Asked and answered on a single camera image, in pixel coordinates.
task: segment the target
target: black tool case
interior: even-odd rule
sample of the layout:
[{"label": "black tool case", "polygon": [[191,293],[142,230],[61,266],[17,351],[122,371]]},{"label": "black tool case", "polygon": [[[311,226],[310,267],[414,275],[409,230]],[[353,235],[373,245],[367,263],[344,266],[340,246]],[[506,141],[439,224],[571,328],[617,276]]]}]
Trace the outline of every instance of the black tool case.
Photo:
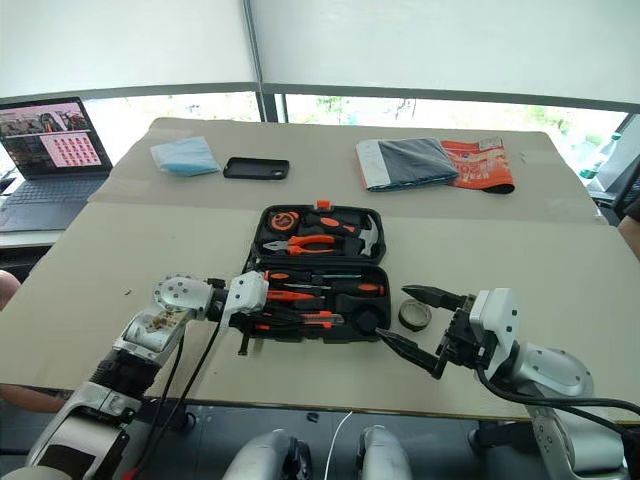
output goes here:
[{"label": "black tool case", "polygon": [[[297,213],[298,217],[292,218],[291,212]],[[343,225],[319,225],[318,218],[337,220],[345,228],[354,229],[355,232],[347,233]],[[372,243],[371,256],[365,256],[361,253],[365,242],[358,236],[361,229],[371,230],[371,221],[377,228],[377,240]],[[329,235],[337,243],[314,243],[303,248],[334,251],[292,255],[288,250],[273,251],[264,247],[271,242],[288,242],[292,236],[307,238],[316,235]],[[377,341],[375,328],[387,329],[391,322],[389,280],[384,270],[378,267],[385,251],[382,221],[374,210],[332,206],[326,201],[320,201],[315,206],[274,205],[267,208],[260,218],[244,271],[263,272],[270,283],[270,296],[272,290],[285,290],[312,295],[314,298],[280,302],[270,297],[263,312],[235,314],[231,318],[231,326],[244,333],[240,353],[246,353],[249,338],[280,341],[321,338],[326,343]],[[304,279],[278,279],[287,273]],[[359,278],[326,277],[332,275]],[[312,288],[288,287],[285,283],[304,284]],[[308,317],[317,315],[317,312],[324,312],[321,315],[338,314],[342,319],[332,318],[331,322],[326,323],[323,322],[323,317]]]}]

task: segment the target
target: roll of tape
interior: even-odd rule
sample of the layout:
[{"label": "roll of tape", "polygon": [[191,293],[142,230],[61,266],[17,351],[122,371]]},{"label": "roll of tape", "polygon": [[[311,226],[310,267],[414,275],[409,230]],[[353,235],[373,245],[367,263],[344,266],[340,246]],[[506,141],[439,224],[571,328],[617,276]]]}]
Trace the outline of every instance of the roll of tape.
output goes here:
[{"label": "roll of tape", "polygon": [[408,298],[398,312],[398,320],[400,323],[413,332],[424,330],[431,321],[431,309],[424,303]]}]

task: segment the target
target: floor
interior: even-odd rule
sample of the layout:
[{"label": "floor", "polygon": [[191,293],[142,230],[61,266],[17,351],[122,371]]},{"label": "floor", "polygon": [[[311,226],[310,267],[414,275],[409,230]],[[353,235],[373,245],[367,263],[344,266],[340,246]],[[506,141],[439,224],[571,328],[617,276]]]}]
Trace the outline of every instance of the floor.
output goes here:
[{"label": "floor", "polygon": [[[331,438],[345,415],[317,412],[314,423],[307,417],[309,412],[302,410],[190,406],[189,411],[197,419],[194,428],[187,434],[169,433],[142,478],[219,479],[247,441],[284,428],[309,444],[314,478],[322,479]],[[0,404],[0,447],[28,449],[50,418]],[[139,442],[144,430],[144,425],[136,423],[131,429],[132,442]],[[548,478],[538,454],[499,447],[476,456],[467,444],[467,434],[477,427],[476,421],[374,414],[354,414],[345,422],[336,440],[328,478],[358,478],[358,438],[370,425],[384,425],[398,437],[416,480]],[[24,458],[0,456],[0,476],[22,466]]]}]

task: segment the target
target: pliers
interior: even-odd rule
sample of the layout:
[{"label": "pliers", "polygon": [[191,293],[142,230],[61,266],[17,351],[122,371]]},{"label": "pliers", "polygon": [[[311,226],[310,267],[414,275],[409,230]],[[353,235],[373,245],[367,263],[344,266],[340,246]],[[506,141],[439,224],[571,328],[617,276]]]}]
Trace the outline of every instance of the pliers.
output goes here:
[{"label": "pliers", "polygon": [[291,237],[289,240],[278,240],[275,242],[265,243],[262,247],[267,250],[286,250],[289,255],[303,255],[303,254],[323,254],[334,253],[334,249],[324,250],[309,250],[303,248],[306,245],[311,244],[327,244],[335,245],[337,242],[336,237],[333,235],[307,235],[305,237]]}]

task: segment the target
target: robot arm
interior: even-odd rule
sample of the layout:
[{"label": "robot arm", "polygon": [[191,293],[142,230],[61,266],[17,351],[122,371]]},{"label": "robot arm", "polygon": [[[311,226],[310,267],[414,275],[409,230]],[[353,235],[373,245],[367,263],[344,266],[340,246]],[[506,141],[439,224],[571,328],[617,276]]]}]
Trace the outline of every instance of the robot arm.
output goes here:
[{"label": "robot arm", "polygon": [[[527,398],[593,396],[591,374],[577,358],[563,350],[518,345],[515,336],[519,314],[510,289],[483,290],[477,296],[458,296],[415,285],[403,290],[423,303],[454,312],[436,355],[420,350],[404,337],[378,329],[380,338],[396,353],[434,378],[441,378],[446,364],[452,362],[476,371],[485,386],[499,384],[503,390]],[[608,419],[601,408],[579,410]],[[622,440],[612,430],[557,408],[528,405],[527,411],[551,478],[629,478]]]},{"label": "robot arm", "polygon": [[91,379],[47,425],[26,465],[49,467],[72,478],[111,478],[129,441],[124,427],[142,406],[144,393],[184,336],[187,323],[209,319],[228,325],[234,313],[262,309],[267,289],[257,272],[233,279],[229,292],[220,281],[205,283],[190,275],[163,278],[149,307],[131,320]]}]

